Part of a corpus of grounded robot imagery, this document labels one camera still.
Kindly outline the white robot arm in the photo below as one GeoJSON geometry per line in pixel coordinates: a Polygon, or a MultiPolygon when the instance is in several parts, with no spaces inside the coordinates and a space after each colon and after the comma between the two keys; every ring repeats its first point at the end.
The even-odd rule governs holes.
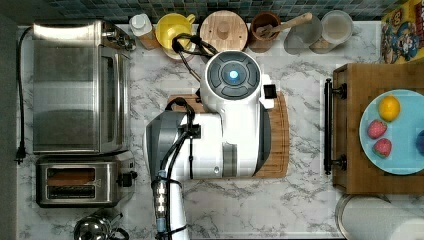
{"type": "Polygon", "coordinates": [[[197,113],[177,97],[146,127],[148,162],[157,240],[189,240],[182,201],[188,179],[252,177],[270,153],[267,111],[276,87],[259,64],[242,51],[214,55],[200,80],[197,113]]]}

